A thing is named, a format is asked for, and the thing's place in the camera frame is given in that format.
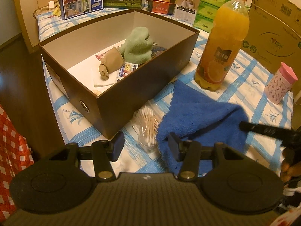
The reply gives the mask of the blue terry towel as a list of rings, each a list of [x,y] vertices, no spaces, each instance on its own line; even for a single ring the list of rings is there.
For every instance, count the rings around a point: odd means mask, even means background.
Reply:
[[[168,146],[171,132],[183,140],[198,141],[203,146],[223,142],[244,153],[247,134],[240,130],[239,124],[248,117],[240,105],[217,102],[181,81],[175,81],[173,86],[169,111],[157,134],[161,157],[170,173],[177,175],[182,165]]]

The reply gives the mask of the bag of cotton swabs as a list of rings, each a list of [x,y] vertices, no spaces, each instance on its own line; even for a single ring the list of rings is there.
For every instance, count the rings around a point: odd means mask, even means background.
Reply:
[[[164,113],[154,101],[148,101],[138,109],[132,119],[132,127],[138,135],[138,143],[148,153],[158,148],[157,134]]]

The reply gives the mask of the pink patterned cup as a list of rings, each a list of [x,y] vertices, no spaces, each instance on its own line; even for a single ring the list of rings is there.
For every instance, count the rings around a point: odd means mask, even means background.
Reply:
[[[264,93],[272,103],[277,105],[297,80],[298,77],[293,69],[281,62],[279,69],[265,86]]]

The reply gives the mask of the brown cardboard shoe box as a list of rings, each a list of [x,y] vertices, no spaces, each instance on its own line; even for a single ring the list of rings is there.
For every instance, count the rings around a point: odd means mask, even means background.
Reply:
[[[163,48],[139,65],[120,50],[143,28]],[[143,10],[91,19],[40,43],[49,74],[69,101],[105,137],[112,138],[148,100],[189,63],[199,31]]]

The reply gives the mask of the white paper in box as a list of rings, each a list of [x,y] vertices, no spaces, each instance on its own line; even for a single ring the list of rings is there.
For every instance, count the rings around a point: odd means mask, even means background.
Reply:
[[[101,64],[100,60],[104,57],[107,51],[113,47],[120,47],[124,42],[125,39],[99,51],[94,55],[91,55],[80,63],[75,64],[67,71],[89,90],[94,92],[96,95],[100,95],[117,82],[117,76],[119,73],[119,70],[114,71],[109,74],[108,80],[102,80],[100,72],[98,71],[99,65]]]

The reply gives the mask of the red white checked cloth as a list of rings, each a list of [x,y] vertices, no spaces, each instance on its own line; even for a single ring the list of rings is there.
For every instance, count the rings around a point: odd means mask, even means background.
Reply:
[[[13,126],[7,113],[1,108],[1,222],[15,210],[9,187],[12,179],[34,164],[27,140]]]

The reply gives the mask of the colourful small packets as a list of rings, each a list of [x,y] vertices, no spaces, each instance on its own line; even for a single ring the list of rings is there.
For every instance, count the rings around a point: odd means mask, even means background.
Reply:
[[[139,67],[138,64],[126,62],[119,70],[119,73],[117,76],[117,82],[122,80],[124,77],[128,76],[133,71],[135,71],[138,67]]]

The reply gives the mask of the large brown cardboard box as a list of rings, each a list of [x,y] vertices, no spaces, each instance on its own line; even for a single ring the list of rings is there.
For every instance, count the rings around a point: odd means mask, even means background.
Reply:
[[[288,0],[252,0],[241,49],[270,73],[284,62],[300,79],[300,8]]]

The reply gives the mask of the blue knitted cloth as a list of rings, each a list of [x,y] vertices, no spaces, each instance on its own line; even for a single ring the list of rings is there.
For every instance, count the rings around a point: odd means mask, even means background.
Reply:
[[[151,57],[154,58],[157,55],[161,54],[162,52],[166,51],[166,48],[159,46],[158,44],[154,43],[151,48]]]

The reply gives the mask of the green plush toy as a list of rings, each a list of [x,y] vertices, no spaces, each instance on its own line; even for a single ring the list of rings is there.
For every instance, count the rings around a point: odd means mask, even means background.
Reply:
[[[134,64],[144,64],[151,60],[151,49],[153,40],[150,38],[147,27],[136,27],[126,38],[118,50],[125,62]]]

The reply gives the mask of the orange juice bottle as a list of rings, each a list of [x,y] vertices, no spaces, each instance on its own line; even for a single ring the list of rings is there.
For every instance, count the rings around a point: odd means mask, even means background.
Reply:
[[[238,55],[249,31],[246,1],[231,0],[217,11],[194,75],[195,82],[203,89],[217,90]]]

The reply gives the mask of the white product box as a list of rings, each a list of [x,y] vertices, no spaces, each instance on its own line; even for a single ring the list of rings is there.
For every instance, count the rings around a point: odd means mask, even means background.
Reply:
[[[176,0],[174,17],[193,24],[201,0]]]

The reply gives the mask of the lower red snack box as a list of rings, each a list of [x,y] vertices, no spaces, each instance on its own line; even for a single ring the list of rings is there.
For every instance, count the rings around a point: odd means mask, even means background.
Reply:
[[[146,0],[147,10],[153,13],[160,13],[166,15],[173,15],[176,5],[157,0]]]

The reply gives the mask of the green tissue pack stack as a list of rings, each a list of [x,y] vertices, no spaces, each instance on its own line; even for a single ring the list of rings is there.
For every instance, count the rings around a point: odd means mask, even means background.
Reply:
[[[249,31],[247,0],[201,0],[193,26],[245,38]]]

